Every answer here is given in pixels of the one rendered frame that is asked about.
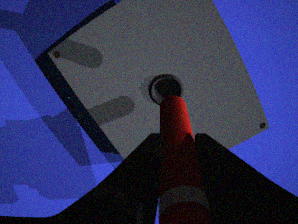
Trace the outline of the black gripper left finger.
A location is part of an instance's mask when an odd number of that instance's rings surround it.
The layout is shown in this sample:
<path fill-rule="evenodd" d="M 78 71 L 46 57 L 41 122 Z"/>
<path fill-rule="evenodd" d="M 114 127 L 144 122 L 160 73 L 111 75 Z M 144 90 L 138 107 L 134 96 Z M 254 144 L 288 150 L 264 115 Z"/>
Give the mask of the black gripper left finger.
<path fill-rule="evenodd" d="M 101 183 L 51 217 L 0 216 L 0 224 L 154 224 L 162 133 L 150 133 Z"/>

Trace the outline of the red peg with white band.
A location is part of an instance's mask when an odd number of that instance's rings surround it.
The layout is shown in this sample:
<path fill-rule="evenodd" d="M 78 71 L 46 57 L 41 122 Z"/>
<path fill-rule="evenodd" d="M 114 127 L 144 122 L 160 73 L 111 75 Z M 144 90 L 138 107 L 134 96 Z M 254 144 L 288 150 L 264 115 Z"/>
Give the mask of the red peg with white band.
<path fill-rule="evenodd" d="M 160 168 L 160 224 L 210 224 L 208 194 L 185 101 L 166 96 L 161 101 L 162 161 Z"/>

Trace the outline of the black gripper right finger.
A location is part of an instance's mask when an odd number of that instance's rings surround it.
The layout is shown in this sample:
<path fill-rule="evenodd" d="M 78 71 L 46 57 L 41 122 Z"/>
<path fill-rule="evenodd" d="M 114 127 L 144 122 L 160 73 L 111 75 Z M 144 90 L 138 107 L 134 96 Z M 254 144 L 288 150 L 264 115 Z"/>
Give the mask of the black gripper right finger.
<path fill-rule="evenodd" d="M 298 196 L 247 165 L 213 137 L 194 137 L 210 224 L 298 224 Z"/>

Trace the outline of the grey angled panel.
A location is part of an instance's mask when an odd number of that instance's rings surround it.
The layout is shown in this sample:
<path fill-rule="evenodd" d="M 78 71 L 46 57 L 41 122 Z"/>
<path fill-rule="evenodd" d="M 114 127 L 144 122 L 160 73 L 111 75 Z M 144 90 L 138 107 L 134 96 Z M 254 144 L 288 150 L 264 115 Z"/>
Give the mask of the grey angled panel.
<path fill-rule="evenodd" d="M 122 157 L 161 133 L 161 101 L 185 101 L 193 139 L 226 149 L 270 128 L 212 0 L 122 0 L 48 52 Z"/>

